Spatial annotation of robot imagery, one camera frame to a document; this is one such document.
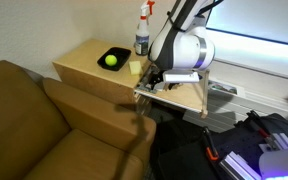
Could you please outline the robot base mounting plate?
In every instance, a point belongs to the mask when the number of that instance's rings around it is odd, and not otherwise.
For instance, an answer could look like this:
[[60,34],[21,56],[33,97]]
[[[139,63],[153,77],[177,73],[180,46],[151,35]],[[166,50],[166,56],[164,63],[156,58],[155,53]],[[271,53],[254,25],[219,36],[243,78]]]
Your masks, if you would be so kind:
[[231,151],[220,162],[220,167],[232,180],[288,180],[288,136],[273,133],[274,150],[259,144],[260,151],[249,156]]

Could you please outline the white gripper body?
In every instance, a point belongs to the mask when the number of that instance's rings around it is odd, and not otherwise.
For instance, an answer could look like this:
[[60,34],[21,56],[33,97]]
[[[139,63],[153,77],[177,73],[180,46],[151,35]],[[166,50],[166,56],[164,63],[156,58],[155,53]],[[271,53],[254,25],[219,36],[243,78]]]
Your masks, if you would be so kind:
[[156,66],[151,66],[150,73],[160,73],[163,78],[163,81],[158,83],[153,90],[169,83],[197,83],[200,80],[199,74],[194,70],[160,70]]

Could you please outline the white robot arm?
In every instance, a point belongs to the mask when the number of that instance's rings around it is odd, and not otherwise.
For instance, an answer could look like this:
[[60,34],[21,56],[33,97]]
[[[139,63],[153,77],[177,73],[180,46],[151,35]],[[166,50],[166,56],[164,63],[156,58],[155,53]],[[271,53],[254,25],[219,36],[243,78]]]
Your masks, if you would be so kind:
[[215,56],[215,45],[208,37],[206,25],[212,9],[224,0],[176,0],[167,20],[152,42],[148,60],[156,70],[151,72],[148,87],[160,83],[174,86],[198,83]]

